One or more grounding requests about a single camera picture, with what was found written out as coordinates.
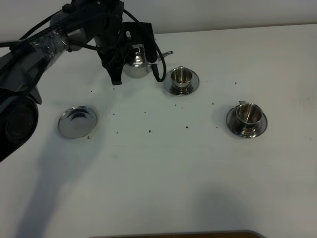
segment white table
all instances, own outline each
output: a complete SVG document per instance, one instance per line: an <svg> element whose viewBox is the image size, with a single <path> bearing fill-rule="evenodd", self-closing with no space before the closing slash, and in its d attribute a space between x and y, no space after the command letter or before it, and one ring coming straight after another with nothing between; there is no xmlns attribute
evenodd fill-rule
<svg viewBox="0 0 317 238"><path fill-rule="evenodd" d="M63 54L44 74L36 132L0 164L0 237L317 237L317 25L156 38L175 51L168 70L198 74L197 92L169 95L152 75L112 86L90 50ZM260 137L227 129L239 100L266 114ZM77 105L98 112L90 139L57 130Z"/></svg>

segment stainless steel saucer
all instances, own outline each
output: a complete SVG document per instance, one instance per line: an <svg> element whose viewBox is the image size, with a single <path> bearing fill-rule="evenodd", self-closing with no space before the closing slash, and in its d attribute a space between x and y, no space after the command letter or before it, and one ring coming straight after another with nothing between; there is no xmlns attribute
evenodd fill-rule
<svg viewBox="0 0 317 238"><path fill-rule="evenodd" d="M254 108L258 110L257 114L254 113ZM254 121L252 118L250 119L251 110L253 110L251 117L254 117ZM238 115L244 116L246 120L242 120ZM240 101L240 105L233 107L228 112L226 123L233 134L243 138L258 137L267 128L267 118L262 110L257 105L245 101Z"/></svg>
<svg viewBox="0 0 317 238"><path fill-rule="evenodd" d="M183 66L175 68L167 73L164 80L165 89L177 96L189 95L197 90L199 77L197 74Z"/></svg>
<svg viewBox="0 0 317 238"><path fill-rule="evenodd" d="M95 112L89 107L78 106L68 109L61 115L58 129L65 137L75 139L88 135L96 124Z"/></svg>

